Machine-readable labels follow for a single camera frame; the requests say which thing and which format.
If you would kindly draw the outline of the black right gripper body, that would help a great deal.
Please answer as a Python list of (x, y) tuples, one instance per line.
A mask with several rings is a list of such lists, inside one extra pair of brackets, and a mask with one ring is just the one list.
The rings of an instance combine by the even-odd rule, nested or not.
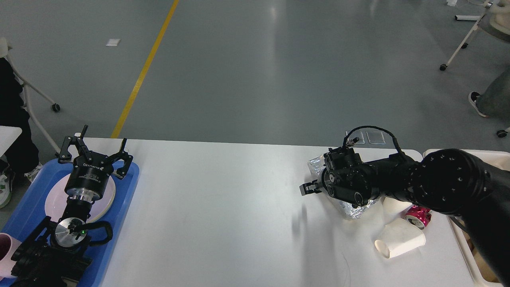
[(333, 177), (331, 177), (331, 176), (332, 176), (332, 173), (327, 168), (324, 168), (321, 171), (320, 190), (322, 191), (322, 193), (324, 193), (328, 196), (333, 196), (333, 190), (330, 189), (330, 185), (333, 183)]

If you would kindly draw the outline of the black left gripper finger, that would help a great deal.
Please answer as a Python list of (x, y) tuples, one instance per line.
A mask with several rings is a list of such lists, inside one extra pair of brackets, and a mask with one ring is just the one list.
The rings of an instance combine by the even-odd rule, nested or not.
[(78, 136), (65, 136), (60, 152), (58, 154), (58, 163), (71, 163), (71, 153), (69, 148), (74, 146), (79, 156), (83, 156), (86, 162), (90, 162), (90, 150), (84, 143), (84, 136), (87, 132), (88, 126), (84, 126)]
[[(127, 141), (128, 139), (123, 139), (119, 151), (104, 158), (104, 171), (121, 180), (125, 178), (133, 161), (133, 156), (125, 150)], [(115, 169), (113, 165), (119, 161), (122, 162), (122, 167)]]

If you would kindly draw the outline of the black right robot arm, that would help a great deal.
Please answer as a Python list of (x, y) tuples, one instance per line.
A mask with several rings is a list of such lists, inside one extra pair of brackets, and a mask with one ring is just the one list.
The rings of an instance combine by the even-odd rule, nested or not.
[(324, 154), (317, 180), (302, 184), (301, 194), (329, 197), (365, 206), (382, 196), (453, 216), (473, 245), (508, 287), (510, 173), (461, 149), (440, 149), (415, 161), (401, 149), (394, 134), (395, 154), (363, 162), (349, 132), (338, 148)]

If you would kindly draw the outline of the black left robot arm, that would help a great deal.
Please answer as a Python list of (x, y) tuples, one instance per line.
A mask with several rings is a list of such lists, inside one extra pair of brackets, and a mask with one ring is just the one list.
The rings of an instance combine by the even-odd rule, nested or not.
[(84, 125), (78, 136), (63, 140), (57, 162), (72, 165), (64, 187), (66, 206), (56, 220), (45, 216), (11, 256), (13, 287), (67, 287), (77, 284), (92, 260), (89, 247), (108, 244), (114, 230), (107, 220), (90, 221), (92, 207), (102, 200), (109, 178), (126, 177), (133, 156), (125, 150), (124, 138), (115, 154), (88, 149)]

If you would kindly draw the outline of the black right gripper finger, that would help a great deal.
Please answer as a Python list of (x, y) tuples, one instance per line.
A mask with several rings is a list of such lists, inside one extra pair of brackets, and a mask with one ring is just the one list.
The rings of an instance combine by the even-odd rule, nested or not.
[(322, 193), (322, 185), (316, 179), (311, 182), (301, 184), (299, 187), (299, 191), (301, 193), (301, 196), (306, 196), (310, 194), (320, 194)]

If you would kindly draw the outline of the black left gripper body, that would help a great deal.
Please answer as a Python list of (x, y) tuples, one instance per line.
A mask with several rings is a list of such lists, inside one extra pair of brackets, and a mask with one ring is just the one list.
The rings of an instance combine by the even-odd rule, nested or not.
[(73, 170), (64, 190), (71, 199), (93, 204), (103, 198), (113, 171), (113, 164), (106, 158), (92, 158), (89, 163), (84, 156), (78, 156), (73, 160)]

